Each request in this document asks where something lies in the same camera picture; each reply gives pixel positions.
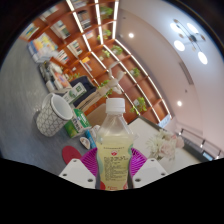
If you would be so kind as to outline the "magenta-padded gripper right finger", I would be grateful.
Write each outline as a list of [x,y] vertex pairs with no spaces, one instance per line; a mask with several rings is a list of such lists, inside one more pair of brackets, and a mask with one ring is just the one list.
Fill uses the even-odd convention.
[[131,152],[129,175],[134,189],[146,186],[168,175],[155,158],[147,159],[135,148],[132,148]]

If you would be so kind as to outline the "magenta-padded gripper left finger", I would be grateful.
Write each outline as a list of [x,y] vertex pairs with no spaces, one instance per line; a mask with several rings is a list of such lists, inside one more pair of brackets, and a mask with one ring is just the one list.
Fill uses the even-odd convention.
[[64,147],[62,157],[66,167],[59,176],[81,187],[94,189],[98,175],[96,154],[96,148],[90,149],[84,155],[81,155],[72,146]]

